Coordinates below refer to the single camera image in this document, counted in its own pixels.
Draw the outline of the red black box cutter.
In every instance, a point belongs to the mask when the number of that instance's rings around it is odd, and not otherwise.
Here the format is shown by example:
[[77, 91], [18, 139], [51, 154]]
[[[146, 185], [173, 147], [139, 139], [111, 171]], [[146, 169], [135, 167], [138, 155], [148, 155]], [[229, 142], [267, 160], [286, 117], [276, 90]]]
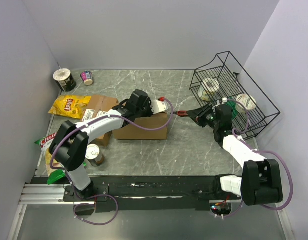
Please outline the red black box cutter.
[[174, 114], [176, 114], [177, 116], [179, 116], [181, 118], [190, 116], [189, 112], [186, 111], [186, 110], [175, 111]]

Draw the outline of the plain taped cardboard box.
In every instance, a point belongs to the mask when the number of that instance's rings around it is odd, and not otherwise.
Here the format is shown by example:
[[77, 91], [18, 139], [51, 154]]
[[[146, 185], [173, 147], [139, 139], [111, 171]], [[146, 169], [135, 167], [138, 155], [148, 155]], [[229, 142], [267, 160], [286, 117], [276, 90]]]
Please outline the plain taped cardboard box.
[[[166, 124], [168, 119], [167, 113], [161, 112], [151, 117], [137, 118], [134, 123], [142, 128], [156, 129]], [[123, 128], [114, 130], [112, 133], [117, 140], [166, 140], [168, 137], [168, 127], [149, 131], [129, 124]]]

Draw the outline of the labelled cardboard express box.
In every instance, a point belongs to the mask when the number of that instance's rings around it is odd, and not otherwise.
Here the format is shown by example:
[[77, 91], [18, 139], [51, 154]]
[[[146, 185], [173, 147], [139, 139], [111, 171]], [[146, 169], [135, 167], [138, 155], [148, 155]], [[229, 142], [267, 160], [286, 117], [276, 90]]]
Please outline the labelled cardboard express box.
[[[119, 101], [117, 98], [108, 97], [104, 95], [92, 95], [87, 107], [83, 111], [81, 122], [86, 122], [97, 117], [101, 117], [111, 110], [114, 106], [118, 105]], [[110, 142], [112, 132], [108, 132], [97, 137], [92, 143], [99, 146], [106, 147]]]

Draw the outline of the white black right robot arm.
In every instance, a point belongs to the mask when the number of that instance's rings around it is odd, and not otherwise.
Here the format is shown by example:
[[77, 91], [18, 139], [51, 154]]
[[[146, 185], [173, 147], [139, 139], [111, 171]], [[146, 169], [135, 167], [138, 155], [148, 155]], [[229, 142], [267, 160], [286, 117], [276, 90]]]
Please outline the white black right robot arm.
[[248, 206], [280, 203], [283, 200], [279, 163], [256, 153], [241, 136], [233, 134], [231, 106], [206, 105], [188, 110], [185, 115], [202, 128], [212, 128], [214, 140], [243, 169], [242, 176], [224, 175], [219, 178], [219, 183], [212, 187], [212, 193], [217, 199], [222, 200], [232, 193], [240, 196]]

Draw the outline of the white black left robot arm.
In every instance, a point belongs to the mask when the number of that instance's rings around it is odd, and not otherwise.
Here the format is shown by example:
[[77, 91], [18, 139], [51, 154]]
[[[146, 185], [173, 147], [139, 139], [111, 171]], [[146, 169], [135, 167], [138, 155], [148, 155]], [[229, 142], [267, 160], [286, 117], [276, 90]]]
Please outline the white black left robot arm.
[[50, 162], [56, 160], [63, 166], [75, 195], [81, 201], [88, 201], [93, 195], [94, 184], [83, 165], [88, 145], [106, 133], [134, 123], [137, 118], [152, 116], [151, 105], [148, 94], [137, 89], [129, 99], [102, 116], [77, 124], [70, 121], [62, 123], [49, 147]]

